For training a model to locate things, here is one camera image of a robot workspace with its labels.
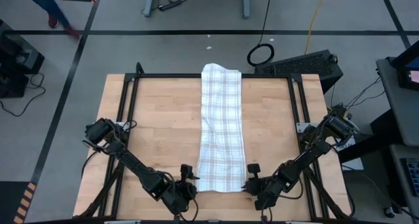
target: computer monitor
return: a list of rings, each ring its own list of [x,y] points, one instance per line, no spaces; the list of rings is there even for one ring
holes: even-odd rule
[[[419,90],[419,41],[391,62],[399,75],[399,86]]]

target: wooden table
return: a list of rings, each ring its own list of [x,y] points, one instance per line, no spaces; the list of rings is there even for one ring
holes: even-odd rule
[[[108,75],[98,118],[115,120],[124,75]],[[303,75],[303,85],[312,122],[327,114],[317,75]],[[124,118],[128,113],[128,89]],[[296,99],[299,91],[294,86]],[[300,101],[299,117],[303,121]],[[134,120],[138,126],[131,132],[129,150],[144,164],[167,171],[180,179],[180,165],[196,169],[200,149],[201,79],[154,78],[139,81]],[[243,79],[242,118],[246,164],[258,162],[260,176],[269,176],[282,163],[299,155],[295,123],[285,79]],[[74,214],[80,214],[94,200],[105,177],[108,156],[98,154],[85,168]],[[319,158],[323,185],[341,209],[349,214],[350,205],[337,154],[334,151]],[[300,186],[285,195],[297,196]],[[316,213],[321,217],[318,194],[313,187]],[[113,191],[109,193],[106,214],[110,214]],[[251,196],[247,193],[198,193],[197,220],[259,221]],[[185,218],[192,219],[191,202]],[[310,220],[307,198],[279,198],[272,208],[274,220]],[[138,178],[125,170],[119,201],[118,219],[173,219],[161,201],[155,202],[142,188]]]

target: orange and black hazard tape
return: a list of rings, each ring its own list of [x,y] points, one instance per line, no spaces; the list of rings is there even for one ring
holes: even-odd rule
[[[29,207],[31,205],[32,197],[35,192],[36,185],[33,183],[29,183],[25,189],[24,195],[20,201],[19,208],[16,212],[16,216],[14,216],[13,221],[15,223],[23,223],[25,221],[25,217]]]

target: white checkered towel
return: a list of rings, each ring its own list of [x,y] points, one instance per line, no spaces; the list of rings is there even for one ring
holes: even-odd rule
[[[246,181],[242,134],[242,74],[217,64],[202,71],[198,191],[240,192]]]

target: gray floor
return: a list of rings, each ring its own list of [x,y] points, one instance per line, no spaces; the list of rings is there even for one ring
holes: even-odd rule
[[[418,31],[416,0],[390,1],[403,28]],[[307,30],[317,2],[272,0],[266,28]],[[58,3],[75,28],[84,29],[92,4],[60,0]],[[243,20],[242,0],[189,0],[173,10],[154,11],[151,18],[144,18],[140,13],[144,3],[145,0],[101,0],[92,30],[261,29],[266,10],[266,0],[252,0],[251,18]],[[15,30],[49,30],[45,12],[30,0],[0,0],[0,19]],[[395,31],[396,27],[383,0],[324,0],[314,30]],[[45,74],[47,92],[20,118],[0,111],[0,137],[6,138],[0,146],[0,153],[5,155],[0,160],[0,181],[31,179],[78,45],[64,35],[24,38],[46,57],[41,72]],[[133,71],[136,62],[141,62],[148,73],[199,73],[210,62],[251,73],[253,68],[247,64],[246,55],[259,38],[259,35],[89,36],[26,221],[71,217],[87,153],[81,144],[84,126],[96,118],[107,74]],[[414,43],[419,36],[410,36],[409,40]],[[306,36],[265,35],[263,42],[273,44],[275,60],[281,60],[303,54]],[[309,52],[326,48],[338,55],[344,72],[335,87],[334,104],[347,103],[377,78],[377,59],[397,56],[405,49],[398,36],[312,37]],[[265,52],[257,52],[255,62],[264,58]],[[365,96],[382,91],[382,85],[376,84]],[[4,100],[5,105],[20,111],[36,92],[28,90],[22,99]],[[330,104],[330,91],[325,100]],[[384,94],[350,111],[360,129],[369,133],[369,123],[389,108]],[[385,174],[381,176],[379,160],[375,155],[363,158],[365,172],[384,184],[386,178]],[[345,178],[358,219],[410,221],[405,215],[386,219],[381,209],[388,202],[371,184],[358,174],[346,174]]]

